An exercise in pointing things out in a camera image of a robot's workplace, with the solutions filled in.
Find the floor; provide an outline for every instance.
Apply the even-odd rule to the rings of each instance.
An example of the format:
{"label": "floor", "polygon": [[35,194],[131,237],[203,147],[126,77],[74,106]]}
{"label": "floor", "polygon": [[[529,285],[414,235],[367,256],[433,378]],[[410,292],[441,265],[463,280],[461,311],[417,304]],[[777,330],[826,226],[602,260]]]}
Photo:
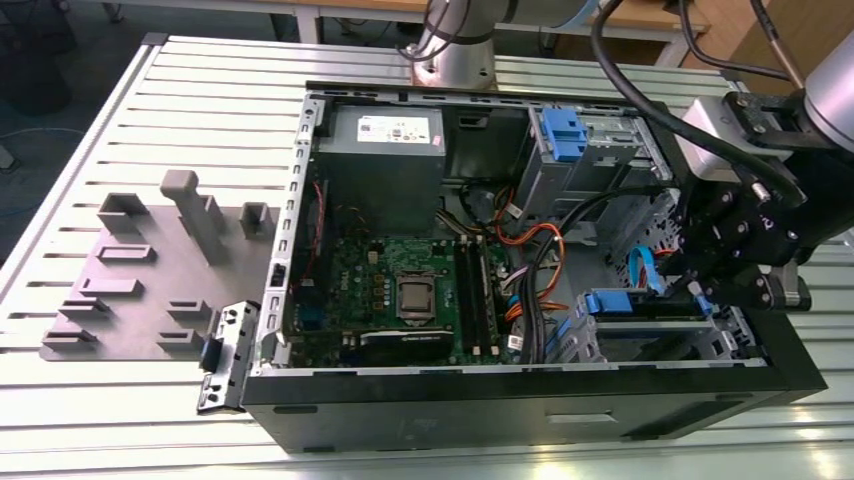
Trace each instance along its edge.
{"label": "floor", "polygon": [[[80,135],[70,131],[35,131],[4,138],[8,133],[39,128],[86,131],[147,32],[275,40],[271,18],[266,14],[139,6],[125,6],[123,14],[125,21],[111,24],[101,4],[72,2],[67,18],[78,48],[56,57],[74,92],[74,100],[64,110],[27,117],[0,101],[0,145],[18,159],[18,168],[0,174],[0,265],[80,140]],[[282,17],[278,20],[285,40],[297,41],[294,19]],[[342,25],[327,19],[326,42],[394,47],[417,39],[417,36],[402,34],[394,24],[386,26],[386,22],[353,25],[353,33],[347,34]],[[499,31],[495,49],[502,55],[540,56],[538,35]]]}

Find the open computer tower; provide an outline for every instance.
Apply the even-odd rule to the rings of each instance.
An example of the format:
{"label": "open computer tower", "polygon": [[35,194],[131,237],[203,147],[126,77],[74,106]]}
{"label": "open computer tower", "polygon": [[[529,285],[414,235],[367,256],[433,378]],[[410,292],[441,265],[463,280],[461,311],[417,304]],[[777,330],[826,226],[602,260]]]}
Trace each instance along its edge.
{"label": "open computer tower", "polygon": [[497,230],[686,168],[621,100],[310,84],[291,164],[265,296],[223,311],[199,400],[289,451],[674,438],[826,388],[784,313],[638,281],[633,251],[678,248],[676,189],[564,236],[530,356],[517,282],[546,237]]}

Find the gray 3d printed holder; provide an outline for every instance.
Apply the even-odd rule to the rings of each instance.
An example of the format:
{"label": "gray 3d printed holder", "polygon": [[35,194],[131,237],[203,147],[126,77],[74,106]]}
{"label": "gray 3d printed holder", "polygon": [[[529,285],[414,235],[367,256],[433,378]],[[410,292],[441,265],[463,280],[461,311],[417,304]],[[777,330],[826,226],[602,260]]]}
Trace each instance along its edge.
{"label": "gray 3d printed holder", "polygon": [[161,184],[175,206],[107,196],[102,235],[43,339],[46,360],[191,360],[225,306],[259,301],[278,209],[221,208],[193,170]]}

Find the blue cable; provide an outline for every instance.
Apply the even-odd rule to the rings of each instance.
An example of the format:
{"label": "blue cable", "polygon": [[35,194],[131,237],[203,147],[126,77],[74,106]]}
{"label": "blue cable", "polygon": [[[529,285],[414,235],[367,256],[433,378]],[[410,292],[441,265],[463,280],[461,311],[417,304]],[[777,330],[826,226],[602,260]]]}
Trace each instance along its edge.
{"label": "blue cable", "polygon": [[629,282],[634,288],[641,284],[641,272],[638,271],[638,258],[644,261],[644,267],[646,269],[646,283],[656,290],[660,295],[665,294],[665,285],[662,279],[656,271],[656,255],[650,247],[638,245],[632,249],[629,254]]}
{"label": "blue cable", "polygon": [[570,19],[569,22],[561,25],[557,28],[557,30],[578,27],[593,16],[598,6],[600,6],[600,0],[588,0],[588,3],[582,7],[582,9],[578,11],[576,16]]}

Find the workbench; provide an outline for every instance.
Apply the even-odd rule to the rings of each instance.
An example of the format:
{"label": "workbench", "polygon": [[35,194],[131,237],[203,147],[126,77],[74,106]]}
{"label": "workbench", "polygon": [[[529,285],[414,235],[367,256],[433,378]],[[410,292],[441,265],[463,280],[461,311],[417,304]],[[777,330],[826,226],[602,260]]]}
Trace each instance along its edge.
{"label": "workbench", "polygon": [[[306,81],[410,83],[386,49],[149,39],[0,271],[0,471],[111,479],[279,479],[282,470],[323,479],[854,476],[854,255],[842,237],[802,269],[816,302],[792,317],[830,389],[674,441],[290,455],[250,416],[197,416],[195,362],[43,361],[42,336],[99,235],[106,195],[166,205],[166,170],[193,168],[221,206],[275,205]],[[618,95],[592,63],[499,57],[497,70],[505,91]],[[738,87],[705,71],[626,74],[677,114],[697,95]]]}
{"label": "workbench", "polygon": [[[261,12],[271,15],[294,15],[303,43],[322,43],[321,20],[353,18],[390,22],[422,23],[429,0],[122,0],[127,5],[201,8],[238,12]],[[105,3],[110,16],[118,13],[115,4]],[[682,35],[680,17],[662,10],[664,2],[628,0],[617,9],[609,27],[608,38],[652,40],[666,44],[658,61],[660,67],[678,67],[689,52]],[[709,22],[692,6],[692,25],[698,35],[709,30]],[[554,29],[532,25],[503,24],[498,29],[590,36],[590,22],[576,28]]]}

